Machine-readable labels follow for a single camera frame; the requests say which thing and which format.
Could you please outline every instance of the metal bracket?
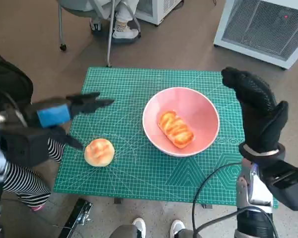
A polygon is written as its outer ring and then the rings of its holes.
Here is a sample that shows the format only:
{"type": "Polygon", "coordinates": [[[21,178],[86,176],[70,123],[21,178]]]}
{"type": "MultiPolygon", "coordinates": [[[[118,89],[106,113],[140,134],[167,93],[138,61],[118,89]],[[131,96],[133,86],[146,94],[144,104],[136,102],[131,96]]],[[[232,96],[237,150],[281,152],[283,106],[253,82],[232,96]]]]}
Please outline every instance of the metal bracket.
{"type": "Polygon", "coordinates": [[[84,226],[92,206],[93,206],[92,203],[86,201],[85,199],[79,198],[68,220],[64,225],[65,227],[71,228],[71,230],[67,228],[63,228],[59,235],[59,238],[70,238],[72,237],[74,230],[78,224],[84,226]]]}

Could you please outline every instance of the black backpack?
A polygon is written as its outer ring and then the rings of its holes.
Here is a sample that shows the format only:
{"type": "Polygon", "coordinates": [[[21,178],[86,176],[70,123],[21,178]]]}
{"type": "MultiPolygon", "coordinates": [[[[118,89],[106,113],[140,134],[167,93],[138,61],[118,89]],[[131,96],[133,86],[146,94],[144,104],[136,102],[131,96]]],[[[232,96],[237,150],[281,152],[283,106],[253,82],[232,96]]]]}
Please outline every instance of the black backpack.
{"type": "Polygon", "coordinates": [[[0,111],[12,100],[23,108],[31,102],[32,93],[33,84],[28,76],[0,56],[0,111]]]}

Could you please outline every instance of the green cutting mat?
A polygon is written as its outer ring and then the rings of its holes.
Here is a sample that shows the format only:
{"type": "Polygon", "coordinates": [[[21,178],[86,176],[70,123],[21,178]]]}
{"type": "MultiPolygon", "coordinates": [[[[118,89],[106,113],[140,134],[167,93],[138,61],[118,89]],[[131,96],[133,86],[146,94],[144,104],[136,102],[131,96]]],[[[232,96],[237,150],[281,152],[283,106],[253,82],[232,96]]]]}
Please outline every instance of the green cutting mat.
{"type": "MultiPolygon", "coordinates": [[[[241,160],[241,111],[233,90],[219,72],[130,68],[89,68],[83,93],[100,91],[115,103],[92,115],[79,115],[70,134],[84,146],[110,140],[116,155],[104,168],[88,165],[83,152],[66,147],[54,191],[85,195],[192,202],[200,183],[215,168],[241,160]],[[188,87],[206,95],[220,115],[220,132],[206,151],[188,158],[163,154],[146,138],[142,114],[148,100],[169,87],[188,87]]],[[[235,205],[240,167],[220,171],[201,192],[199,202],[235,205]]]]}

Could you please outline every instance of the pink bowl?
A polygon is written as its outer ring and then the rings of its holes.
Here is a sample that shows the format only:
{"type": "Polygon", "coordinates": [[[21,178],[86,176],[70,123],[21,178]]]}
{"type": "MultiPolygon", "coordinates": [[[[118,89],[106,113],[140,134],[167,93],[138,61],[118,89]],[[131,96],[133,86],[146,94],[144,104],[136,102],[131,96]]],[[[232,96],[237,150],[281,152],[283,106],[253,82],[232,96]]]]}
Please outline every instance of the pink bowl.
{"type": "Polygon", "coordinates": [[[220,119],[212,102],[202,93],[189,88],[167,88],[147,103],[143,127],[148,139],[159,150],[168,155],[187,157],[206,150],[214,142],[220,119]],[[158,127],[160,116],[166,111],[175,111],[193,131],[195,138],[187,147],[177,148],[158,127]]]}

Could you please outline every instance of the round bun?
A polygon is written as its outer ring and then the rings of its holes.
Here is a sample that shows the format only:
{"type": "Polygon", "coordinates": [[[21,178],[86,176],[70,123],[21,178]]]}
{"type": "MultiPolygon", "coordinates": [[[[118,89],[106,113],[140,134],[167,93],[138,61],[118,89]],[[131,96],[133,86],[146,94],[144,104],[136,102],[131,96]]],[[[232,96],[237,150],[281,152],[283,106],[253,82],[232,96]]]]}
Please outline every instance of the round bun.
{"type": "Polygon", "coordinates": [[[104,167],[113,160],[115,149],[112,143],[106,139],[93,140],[86,146],[84,157],[86,162],[95,167],[104,167]]]}

